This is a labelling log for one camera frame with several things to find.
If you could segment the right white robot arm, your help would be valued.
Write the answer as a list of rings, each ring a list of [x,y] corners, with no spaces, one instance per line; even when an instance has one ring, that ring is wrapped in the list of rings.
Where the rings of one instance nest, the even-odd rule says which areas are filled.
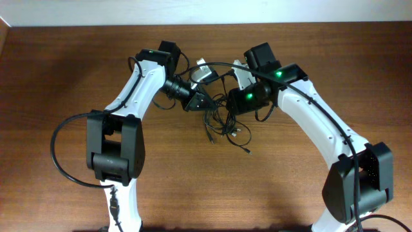
[[[289,115],[315,144],[328,167],[322,190],[326,209],[310,231],[357,231],[364,219],[393,199],[393,154],[380,142],[370,144],[323,101],[296,64],[282,66],[270,45],[244,53],[232,65],[238,88],[229,92],[234,115],[272,105]]]

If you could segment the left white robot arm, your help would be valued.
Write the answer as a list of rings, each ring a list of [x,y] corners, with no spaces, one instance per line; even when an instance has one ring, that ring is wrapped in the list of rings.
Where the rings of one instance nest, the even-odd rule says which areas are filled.
[[[87,118],[86,164],[104,188],[109,211],[109,225],[101,231],[141,230],[136,185],[145,161],[142,119],[155,94],[180,101],[185,111],[216,107],[204,89],[176,74],[180,55],[169,41],[143,49],[132,58],[131,76],[116,99]]]

